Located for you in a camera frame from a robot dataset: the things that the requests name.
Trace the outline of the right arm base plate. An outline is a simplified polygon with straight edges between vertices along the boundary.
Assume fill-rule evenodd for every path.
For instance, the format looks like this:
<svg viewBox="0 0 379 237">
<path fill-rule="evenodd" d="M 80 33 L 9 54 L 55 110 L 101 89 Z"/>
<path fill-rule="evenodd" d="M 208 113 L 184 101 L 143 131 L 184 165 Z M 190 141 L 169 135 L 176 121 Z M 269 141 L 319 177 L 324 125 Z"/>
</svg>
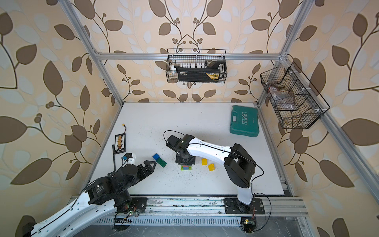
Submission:
<svg viewBox="0 0 379 237">
<path fill-rule="evenodd" d="M 225 198 L 225 213 L 226 214 L 265 214 L 263 201 L 260 198 L 255 198 L 249 205 L 243 204 L 237 198 Z"/>
</svg>

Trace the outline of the dark green lego brick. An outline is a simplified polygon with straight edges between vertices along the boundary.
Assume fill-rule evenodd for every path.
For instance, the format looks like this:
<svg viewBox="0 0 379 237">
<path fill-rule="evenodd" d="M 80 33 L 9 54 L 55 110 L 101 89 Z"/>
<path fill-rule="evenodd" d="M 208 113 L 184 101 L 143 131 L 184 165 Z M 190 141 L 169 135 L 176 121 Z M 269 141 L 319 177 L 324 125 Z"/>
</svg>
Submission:
<svg viewBox="0 0 379 237">
<path fill-rule="evenodd" d="M 161 166 L 161 167 L 166 167 L 167 163 L 162 159 L 158 158 L 156 162 Z"/>
</svg>

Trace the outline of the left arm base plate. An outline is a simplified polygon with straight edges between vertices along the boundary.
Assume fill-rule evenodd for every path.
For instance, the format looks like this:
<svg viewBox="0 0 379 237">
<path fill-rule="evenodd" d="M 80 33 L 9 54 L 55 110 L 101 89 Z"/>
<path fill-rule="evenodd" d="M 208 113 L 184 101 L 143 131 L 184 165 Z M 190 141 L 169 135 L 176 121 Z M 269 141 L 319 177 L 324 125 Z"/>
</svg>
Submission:
<svg viewBox="0 0 379 237">
<path fill-rule="evenodd" d="M 148 199 L 146 197 L 133 197 L 126 204 L 117 208 L 118 213 L 129 214 L 133 212 L 145 212 Z"/>
</svg>

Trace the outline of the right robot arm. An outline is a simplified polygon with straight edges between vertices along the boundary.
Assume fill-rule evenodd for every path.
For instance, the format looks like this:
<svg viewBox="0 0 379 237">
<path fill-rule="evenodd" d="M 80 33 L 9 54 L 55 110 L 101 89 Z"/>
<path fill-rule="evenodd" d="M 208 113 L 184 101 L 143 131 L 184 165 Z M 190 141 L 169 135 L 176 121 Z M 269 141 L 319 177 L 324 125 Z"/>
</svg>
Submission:
<svg viewBox="0 0 379 237">
<path fill-rule="evenodd" d="M 165 142 L 176 153 L 175 163 L 181 166 L 193 166 L 197 157 L 223 165 L 229 179 L 237 186 L 239 203 L 245 206 L 252 204 L 251 184 L 257 164 L 242 145 L 219 146 L 188 134 L 182 138 L 171 135 Z"/>
</svg>

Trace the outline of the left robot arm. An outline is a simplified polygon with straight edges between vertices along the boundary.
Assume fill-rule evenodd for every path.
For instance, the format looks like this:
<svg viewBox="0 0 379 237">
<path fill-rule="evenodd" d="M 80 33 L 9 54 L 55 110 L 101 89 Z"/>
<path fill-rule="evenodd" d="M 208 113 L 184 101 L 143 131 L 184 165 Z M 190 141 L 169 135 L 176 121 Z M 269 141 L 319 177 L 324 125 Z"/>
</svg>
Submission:
<svg viewBox="0 0 379 237">
<path fill-rule="evenodd" d="M 39 223 L 22 228 L 24 237 L 72 237 L 109 214 L 135 211 L 128 189 L 153 174 L 157 163 L 126 164 L 86 186 L 67 206 Z"/>
</svg>

